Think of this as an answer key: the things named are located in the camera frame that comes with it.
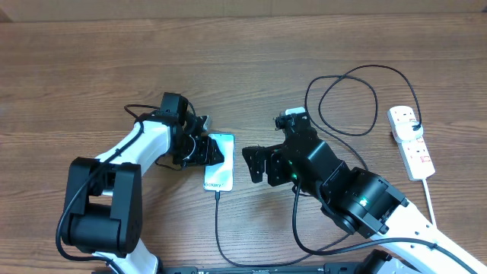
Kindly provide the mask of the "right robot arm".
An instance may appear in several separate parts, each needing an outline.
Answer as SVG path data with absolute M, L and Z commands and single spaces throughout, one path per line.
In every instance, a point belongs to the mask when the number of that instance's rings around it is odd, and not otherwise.
M 486 266 L 441 233 L 415 204 L 381 176 L 349 168 L 318 137 L 304 113 L 279 116 L 285 133 L 280 145 L 243 148 L 254 183 L 268 177 L 271 186 L 293 183 L 321 205 L 322 213 L 348 234 L 366 243 L 343 252 L 381 245 L 421 273 L 484 273 Z

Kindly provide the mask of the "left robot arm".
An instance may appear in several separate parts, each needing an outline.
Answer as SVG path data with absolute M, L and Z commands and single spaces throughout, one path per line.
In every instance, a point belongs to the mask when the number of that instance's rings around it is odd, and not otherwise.
M 114 273 L 162 273 L 161 259 L 141 239 L 142 177 L 170 155 L 181 168 L 218 167 L 229 160 L 182 94 L 164 93 L 160 106 L 134 115 L 132 131 L 95 158 L 69 166 L 56 248 L 67 260 L 101 261 Z

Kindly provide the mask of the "Galaxy S24+ smartphone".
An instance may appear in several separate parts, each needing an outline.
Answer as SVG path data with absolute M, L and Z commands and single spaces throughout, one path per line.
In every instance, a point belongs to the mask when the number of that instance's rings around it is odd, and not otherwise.
M 209 137 L 216 141 L 224 161 L 205 167 L 203 189 L 230 192 L 234 184 L 234 136 L 230 133 L 210 133 Z

